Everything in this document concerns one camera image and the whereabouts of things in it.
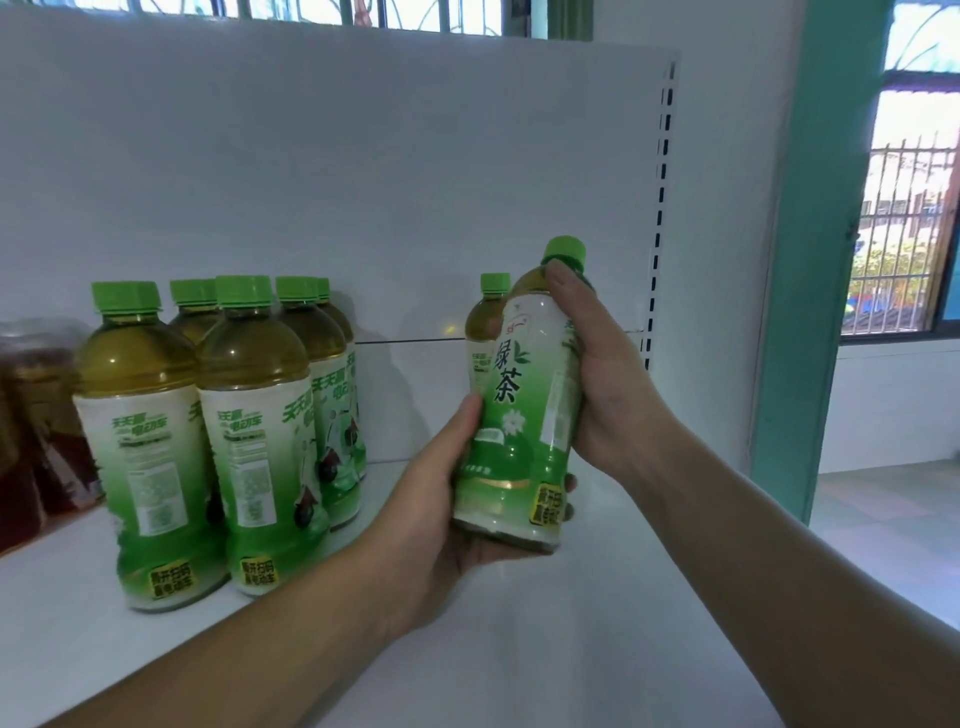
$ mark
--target fingernail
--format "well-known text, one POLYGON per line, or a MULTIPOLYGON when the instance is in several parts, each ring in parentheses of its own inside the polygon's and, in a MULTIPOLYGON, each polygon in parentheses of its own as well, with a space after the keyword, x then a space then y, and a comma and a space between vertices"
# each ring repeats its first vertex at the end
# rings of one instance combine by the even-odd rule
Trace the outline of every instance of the fingernail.
POLYGON ((561 263, 557 258, 547 261, 546 275, 560 285, 571 283, 576 278, 576 276, 573 275, 573 271, 561 263))

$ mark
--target finger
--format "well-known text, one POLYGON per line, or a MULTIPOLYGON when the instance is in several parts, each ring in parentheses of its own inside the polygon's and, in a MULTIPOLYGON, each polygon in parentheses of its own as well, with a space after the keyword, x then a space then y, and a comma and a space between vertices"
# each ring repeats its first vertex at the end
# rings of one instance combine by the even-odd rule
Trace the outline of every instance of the finger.
POLYGON ((546 264, 546 283, 560 310, 570 317, 588 353, 623 351, 630 340, 593 290, 558 259, 546 264))
POLYGON ((476 432, 482 404, 483 400, 479 395, 467 395, 453 417, 437 436, 426 444, 414 462, 418 465, 428 463, 432 468, 441 468, 451 473, 476 432))

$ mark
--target teal door frame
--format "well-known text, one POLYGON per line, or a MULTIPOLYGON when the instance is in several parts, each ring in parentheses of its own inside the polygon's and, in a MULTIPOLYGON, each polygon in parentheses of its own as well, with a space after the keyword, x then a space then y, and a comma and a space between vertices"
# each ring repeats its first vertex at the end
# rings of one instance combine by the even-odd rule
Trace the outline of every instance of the teal door frame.
POLYGON ((895 0, 807 0, 760 346, 751 478, 809 522, 895 0))

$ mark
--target white shelf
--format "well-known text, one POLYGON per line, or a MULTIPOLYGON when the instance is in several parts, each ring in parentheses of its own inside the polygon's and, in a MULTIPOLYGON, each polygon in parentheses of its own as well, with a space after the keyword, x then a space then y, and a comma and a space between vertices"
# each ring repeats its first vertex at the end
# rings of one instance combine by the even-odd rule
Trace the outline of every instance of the white shelf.
MULTIPOLYGON (((366 527, 403 464, 373 465, 366 527)), ((781 726, 756 681, 615 483, 575 461, 576 518, 548 558, 468 576, 429 627, 391 646, 304 726, 781 726)), ((142 615, 113 575, 106 512, 0 559, 0 704, 32 728, 250 601, 227 584, 142 615)))

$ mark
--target green tea bottle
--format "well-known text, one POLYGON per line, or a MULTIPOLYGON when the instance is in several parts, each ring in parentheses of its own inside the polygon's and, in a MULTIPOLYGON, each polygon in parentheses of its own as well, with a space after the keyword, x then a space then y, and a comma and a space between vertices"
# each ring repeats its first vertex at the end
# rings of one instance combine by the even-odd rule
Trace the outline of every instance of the green tea bottle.
POLYGON ((550 297, 543 266, 557 258, 582 278, 585 257, 580 240, 555 237, 540 265, 511 290, 484 386, 483 419, 455 479, 456 523, 536 551, 560 544, 581 397, 577 332, 550 297))
POLYGON ((195 345, 200 344, 223 319, 217 306, 217 289, 213 279, 171 280, 170 295, 180 309, 170 326, 195 345))
POLYGON ((356 345, 353 343, 353 327, 347 316, 330 302, 330 280, 317 279, 318 299, 317 306, 320 310, 337 322, 337 326, 344 333, 347 339, 347 377, 350 384, 350 427, 348 436, 353 443, 353 468, 356 470, 357 477, 363 478, 367 474, 367 445, 363 441, 363 435, 360 432, 360 402, 357 399, 357 363, 356 363, 356 345))
POLYGON ((467 366, 470 392, 483 394, 483 385, 493 362, 493 345, 500 331, 504 296, 510 291, 509 273, 480 274, 483 300, 470 311, 464 334, 467 336, 467 366))
POLYGON ((359 478, 353 468, 349 429, 350 385, 347 339, 336 322, 317 307, 317 279, 281 276, 276 297, 283 306, 277 318, 300 337, 310 359, 314 423, 317 428, 317 477, 330 527, 350 521, 360 510, 359 478))
POLYGON ((227 515, 237 588, 265 594, 319 561, 329 520, 317 482, 310 361, 271 311, 266 276, 218 276, 224 320, 200 345, 197 386, 227 515))
POLYGON ((117 530, 117 574, 134 609, 161 611, 227 580, 223 534, 207 523, 197 359, 160 322, 156 284, 97 282, 104 317, 77 350, 74 402, 117 530))

